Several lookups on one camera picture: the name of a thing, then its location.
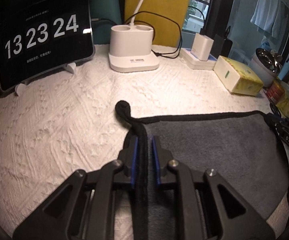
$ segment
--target white bedspread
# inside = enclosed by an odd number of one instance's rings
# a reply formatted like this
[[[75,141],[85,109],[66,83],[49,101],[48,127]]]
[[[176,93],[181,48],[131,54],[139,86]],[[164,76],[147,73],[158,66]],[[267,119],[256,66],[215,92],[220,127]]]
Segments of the white bedspread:
[[[94,59],[75,75],[62,71],[30,83],[21,97],[0,98],[0,225],[8,234],[74,170],[92,171],[117,157],[128,131],[115,115],[120,100],[134,117],[270,111],[263,92],[231,95],[213,71],[160,60],[155,71],[117,73],[108,46],[96,46]],[[115,228],[115,239],[131,239],[126,196]]]

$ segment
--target tablet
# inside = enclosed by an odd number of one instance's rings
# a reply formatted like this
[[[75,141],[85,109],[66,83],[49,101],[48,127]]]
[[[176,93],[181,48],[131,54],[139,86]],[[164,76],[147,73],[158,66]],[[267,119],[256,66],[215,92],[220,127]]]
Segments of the tablet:
[[[44,0],[0,24],[3,92],[95,53],[88,0]]]

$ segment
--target tissue box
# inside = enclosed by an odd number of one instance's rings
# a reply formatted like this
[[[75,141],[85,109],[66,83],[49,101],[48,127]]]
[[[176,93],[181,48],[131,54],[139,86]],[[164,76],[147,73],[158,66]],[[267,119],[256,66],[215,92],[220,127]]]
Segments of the tissue box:
[[[253,70],[238,61],[219,56],[213,70],[230,93],[256,96],[263,87]]]

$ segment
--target white tablet stand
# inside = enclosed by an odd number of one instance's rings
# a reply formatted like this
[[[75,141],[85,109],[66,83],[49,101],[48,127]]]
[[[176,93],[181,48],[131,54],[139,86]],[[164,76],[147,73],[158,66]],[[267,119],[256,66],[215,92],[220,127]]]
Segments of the white tablet stand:
[[[62,67],[65,71],[68,71],[71,74],[75,74],[76,73],[76,68],[77,65],[75,62],[69,63],[66,66]],[[27,85],[29,84],[30,81],[25,81],[23,83],[20,83],[18,85],[15,86],[14,88],[14,92],[15,94],[19,97],[22,95],[23,91],[26,89]]]

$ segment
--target black cable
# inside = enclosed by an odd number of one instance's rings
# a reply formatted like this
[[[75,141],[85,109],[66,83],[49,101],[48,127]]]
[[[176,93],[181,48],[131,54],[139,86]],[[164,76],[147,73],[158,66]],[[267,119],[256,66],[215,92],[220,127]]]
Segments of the black cable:
[[[118,25],[115,21],[111,20],[111,19],[107,19],[107,18],[92,18],[91,22],[99,22],[99,21],[107,21],[110,22],[114,25]]]
[[[144,24],[150,26],[153,29],[153,39],[152,39],[152,41],[154,40],[154,38],[156,37],[156,29],[153,27],[153,25],[151,25],[150,23],[147,23],[147,22],[144,22],[144,21],[138,21],[138,20],[135,20],[134,22],[144,23]]]
[[[205,26],[205,24],[206,24],[206,18],[204,17],[204,15],[203,15],[203,12],[201,11],[201,10],[199,10],[198,8],[196,8],[196,7],[193,7],[193,6],[188,6],[188,8],[193,8],[193,9],[196,9],[196,10],[198,10],[200,13],[201,13],[201,15],[202,15],[202,18],[203,18],[203,27]]]
[[[178,45],[177,49],[176,49],[174,52],[171,52],[171,53],[158,53],[158,52],[155,52],[155,51],[152,51],[152,52],[153,52],[157,57],[158,57],[158,56],[165,57],[165,58],[177,58],[177,57],[179,57],[179,55],[180,55],[180,50],[181,50],[181,46],[182,46],[182,35],[181,35],[180,25],[179,25],[177,22],[175,22],[174,20],[172,20],[172,19],[170,19],[170,18],[168,18],[168,17],[166,17],[166,16],[163,16],[163,15],[160,15],[160,14],[154,13],[154,12],[149,12],[149,11],[140,11],[140,12],[135,13],[134,15],[131,15],[131,16],[125,21],[125,24],[127,24],[128,21],[129,21],[132,17],[134,17],[134,16],[136,16],[136,15],[138,15],[138,14],[140,14],[140,13],[153,14],[153,15],[162,17],[162,18],[164,18],[164,19],[166,19],[166,20],[169,20],[169,21],[171,21],[171,22],[173,22],[173,23],[175,23],[175,24],[177,25],[177,27],[178,27],[178,29],[179,29],[179,34],[180,34],[180,42],[179,42],[179,45]],[[166,56],[166,55],[175,54],[175,53],[177,53],[177,51],[178,51],[178,55],[175,56],[175,57]]]

